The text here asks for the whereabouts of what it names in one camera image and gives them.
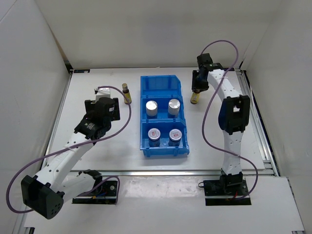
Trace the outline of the brown yellow-label bottle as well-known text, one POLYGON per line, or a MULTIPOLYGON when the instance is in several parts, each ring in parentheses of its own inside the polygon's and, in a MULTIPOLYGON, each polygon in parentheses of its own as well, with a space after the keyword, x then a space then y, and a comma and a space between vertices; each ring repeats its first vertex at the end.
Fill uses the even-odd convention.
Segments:
POLYGON ((122 84, 122 92, 124 94, 124 103, 131 104, 132 99, 131 99, 131 95, 130 95, 130 91, 129 91, 127 83, 122 84))
POLYGON ((190 98, 190 102, 191 104, 197 104, 199 101, 199 97, 200 97, 200 91, 199 90, 194 90, 192 92, 191 98, 190 98))

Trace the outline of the silver-lid blue-label jar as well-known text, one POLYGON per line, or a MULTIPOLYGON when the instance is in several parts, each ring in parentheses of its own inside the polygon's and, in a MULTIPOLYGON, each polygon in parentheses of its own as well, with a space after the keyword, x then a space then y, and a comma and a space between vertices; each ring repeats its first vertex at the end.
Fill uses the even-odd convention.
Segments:
POLYGON ((146 102, 146 116, 147 118, 157 118, 158 104, 154 100, 146 102))
POLYGON ((177 118, 180 110, 180 101, 178 99, 171 99, 168 103, 168 117, 177 118))

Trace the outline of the white-lid spice jar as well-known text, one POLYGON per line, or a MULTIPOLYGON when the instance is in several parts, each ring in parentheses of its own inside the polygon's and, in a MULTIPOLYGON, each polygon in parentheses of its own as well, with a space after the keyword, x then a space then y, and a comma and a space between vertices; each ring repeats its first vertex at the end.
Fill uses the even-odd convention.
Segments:
POLYGON ((157 128, 151 128, 148 131, 148 141, 150 147, 159 147, 160 146, 160 136, 161 132, 157 128))
POLYGON ((169 132, 169 146, 179 146, 182 139, 182 132, 179 129, 172 129, 169 132))

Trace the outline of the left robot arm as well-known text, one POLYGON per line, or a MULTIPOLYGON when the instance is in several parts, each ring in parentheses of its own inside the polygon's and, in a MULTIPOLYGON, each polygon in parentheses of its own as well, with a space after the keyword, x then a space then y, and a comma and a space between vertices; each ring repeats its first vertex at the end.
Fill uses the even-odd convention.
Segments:
POLYGON ((52 219, 63 204, 82 193, 98 195, 102 190, 102 175, 96 170, 85 170, 68 181, 68 173, 110 129, 112 121, 120 119, 118 98, 101 97, 85 101, 86 114, 64 146, 65 152, 56 155, 33 177, 21 181, 25 205, 46 219, 52 219))

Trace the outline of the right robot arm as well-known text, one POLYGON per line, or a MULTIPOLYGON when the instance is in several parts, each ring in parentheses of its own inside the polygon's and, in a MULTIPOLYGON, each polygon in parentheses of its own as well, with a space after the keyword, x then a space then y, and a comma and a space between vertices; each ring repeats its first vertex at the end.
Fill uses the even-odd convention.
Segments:
POLYGON ((192 72, 192 103, 195 97, 207 91, 211 85, 219 96, 221 103, 218 124, 224 135, 224 161, 221 167, 219 190, 232 194, 242 184, 243 174, 238 156, 246 126, 249 124, 250 98, 238 92, 227 78, 220 63, 214 63, 210 54, 197 56, 198 70, 192 72))

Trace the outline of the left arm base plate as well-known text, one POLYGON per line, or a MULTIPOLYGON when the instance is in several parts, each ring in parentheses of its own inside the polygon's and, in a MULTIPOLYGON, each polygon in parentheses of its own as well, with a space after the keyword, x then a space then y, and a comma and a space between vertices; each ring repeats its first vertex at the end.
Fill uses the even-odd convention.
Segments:
POLYGON ((87 196, 79 196, 72 199, 72 204, 86 205, 116 205, 120 190, 118 176, 110 176, 94 192, 87 196))

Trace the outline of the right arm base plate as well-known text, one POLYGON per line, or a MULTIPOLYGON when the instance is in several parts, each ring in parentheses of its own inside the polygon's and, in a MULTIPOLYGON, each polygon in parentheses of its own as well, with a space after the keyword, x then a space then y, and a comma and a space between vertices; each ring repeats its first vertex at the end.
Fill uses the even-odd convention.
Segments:
POLYGON ((248 186, 244 179, 242 184, 229 191, 223 190, 219 180, 204 180, 198 183, 198 188, 204 189, 206 206, 249 206, 251 199, 248 186))

